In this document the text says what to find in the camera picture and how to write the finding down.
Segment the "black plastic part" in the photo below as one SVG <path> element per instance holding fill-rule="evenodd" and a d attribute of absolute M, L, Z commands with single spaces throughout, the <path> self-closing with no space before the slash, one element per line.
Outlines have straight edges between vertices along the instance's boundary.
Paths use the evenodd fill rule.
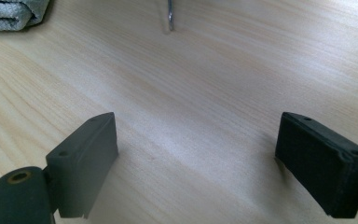
<path fill-rule="evenodd" d="M 275 156 L 325 213 L 355 217 L 358 210 L 358 146 L 307 117 L 283 113 Z"/>
<path fill-rule="evenodd" d="M 87 217 L 117 154 L 114 113 L 80 126 L 47 155 L 52 209 L 61 217 Z"/>
<path fill-rule="evenodd" d="M 0 224 L 53 224 L 43 172 L 25 167 L 0 178 Z"/>

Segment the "screw hole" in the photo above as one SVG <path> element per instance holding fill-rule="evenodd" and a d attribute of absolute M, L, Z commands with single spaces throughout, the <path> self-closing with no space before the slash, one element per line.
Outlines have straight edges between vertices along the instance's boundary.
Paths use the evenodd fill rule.
<path fill-rule="evenodd" d="M 14 175 L 12 175 L 7 182 L 9 184 L 20 184 L 21 182 L 27 180 L 29 177 L 31 177 L 31 172 L 29 171 L 20 171 Z"/>
<path fill-rule="evenodd" d="M 64 157 L 64 156 L 67 156 L 67 155 L 68 155 L 68 152 L 62 151 L 62 152 L 60 152 L 60 154 L 58 154 L 58 155 Z"/>
<path fill-rule="evenodd" d="M 351 151 L 351 154 L 353 154 L 353 155 L 355 155 L 355 156 L 358 156 L 358 151 L 352 150 L 352 151 Z"/>

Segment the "gray fabric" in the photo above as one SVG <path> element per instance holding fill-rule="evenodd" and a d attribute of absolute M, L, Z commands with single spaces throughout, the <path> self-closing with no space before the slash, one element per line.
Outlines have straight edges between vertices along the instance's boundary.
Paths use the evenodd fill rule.
<path fill-rule="evenodd" d="M 0 0 L 0 31 L 19 31 L 42 21 L 48 0 Z"/>

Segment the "light wood surface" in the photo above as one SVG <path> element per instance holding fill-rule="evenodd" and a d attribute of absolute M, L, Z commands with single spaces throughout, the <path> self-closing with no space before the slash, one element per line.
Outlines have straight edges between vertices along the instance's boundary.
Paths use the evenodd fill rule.
<path fill-rule="evenodd" d="M 55 0 L 0 33 L 0 176 L 113 111 L 120 156 L 89 220 L 334 220 L 274 160 L 283 111 L 358 144 L 358 1 Z"/>

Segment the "metal rod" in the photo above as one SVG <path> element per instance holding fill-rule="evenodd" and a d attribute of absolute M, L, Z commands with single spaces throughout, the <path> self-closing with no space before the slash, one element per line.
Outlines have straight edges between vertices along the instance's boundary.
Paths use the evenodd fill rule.
<path fill-rule="evenodd" d="M 170 25 L 170 30 L 173 30 L 173 10 L 172 10 L 172 0 L 168 0 L 168 23 Z"/>

